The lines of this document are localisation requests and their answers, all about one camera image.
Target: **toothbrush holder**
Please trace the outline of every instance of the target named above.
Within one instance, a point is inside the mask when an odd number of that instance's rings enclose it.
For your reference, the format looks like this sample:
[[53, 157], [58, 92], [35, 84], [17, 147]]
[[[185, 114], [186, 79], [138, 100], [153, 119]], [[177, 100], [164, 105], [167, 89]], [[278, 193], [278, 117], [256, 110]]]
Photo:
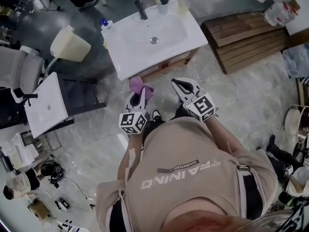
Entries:
[[160, 0], [162, 4], [157, 4], [160, 14], [166, 14], [168, 12], [169, 0]]

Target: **soap dispenser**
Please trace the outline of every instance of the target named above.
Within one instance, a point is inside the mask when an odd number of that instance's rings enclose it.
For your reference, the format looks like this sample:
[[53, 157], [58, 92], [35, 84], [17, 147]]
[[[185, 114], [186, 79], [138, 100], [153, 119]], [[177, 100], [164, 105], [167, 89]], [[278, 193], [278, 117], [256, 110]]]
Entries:
[[100, 20], [100, 25], [101, 25], [101, 32], [107, 31], [107, 32], [113, 32], [113, 22], [112, 21], [107, 21], [105, 18], [102, 18]]

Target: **sink basin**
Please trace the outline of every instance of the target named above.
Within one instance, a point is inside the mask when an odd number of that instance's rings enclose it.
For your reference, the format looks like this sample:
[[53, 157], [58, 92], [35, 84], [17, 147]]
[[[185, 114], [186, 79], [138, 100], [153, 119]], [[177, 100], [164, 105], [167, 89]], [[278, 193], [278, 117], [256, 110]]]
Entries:
[[145, 12], [147, 20], [135, 13], [116, 22], [113, 32], [102, 32], [120, 80], [208, 43], [190, 12], [177, 15], [176, 0], [169, 2], [167, 14], [157, 6]]

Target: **pink cloth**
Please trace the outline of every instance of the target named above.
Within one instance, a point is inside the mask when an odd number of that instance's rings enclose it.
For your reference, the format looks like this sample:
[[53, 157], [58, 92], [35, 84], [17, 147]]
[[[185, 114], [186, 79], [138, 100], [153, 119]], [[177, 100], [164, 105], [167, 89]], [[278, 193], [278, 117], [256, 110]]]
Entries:
[[143, 90], [143, 88], [146, 89], [145, 99], [148, 101], [153, 96], [154, 88], [145, 85], [143, 83], [142, 79], [139, 76], [135, 76], [135, 77], [131, 78], [131, 80], [130, 80], [130, 89], [133, 92], [141, 95], [141, 91]]

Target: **blue pump cap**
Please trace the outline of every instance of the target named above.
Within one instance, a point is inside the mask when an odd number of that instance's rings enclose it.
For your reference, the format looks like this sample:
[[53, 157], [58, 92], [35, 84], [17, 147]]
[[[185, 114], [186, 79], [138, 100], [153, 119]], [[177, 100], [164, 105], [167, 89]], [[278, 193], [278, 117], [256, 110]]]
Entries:
[[108, 22], [104, 17], [100, 20], [100, 25], [104, 25], [104, 26], [108, 25]]

